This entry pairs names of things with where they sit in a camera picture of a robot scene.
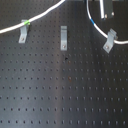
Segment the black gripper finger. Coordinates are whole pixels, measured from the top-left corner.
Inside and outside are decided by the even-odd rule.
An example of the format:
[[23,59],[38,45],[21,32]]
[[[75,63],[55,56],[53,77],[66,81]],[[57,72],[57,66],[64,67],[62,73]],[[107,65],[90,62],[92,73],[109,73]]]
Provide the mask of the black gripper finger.
[[112,0],[99,0],[100,14],[102,19],[109,19],[114,16]]

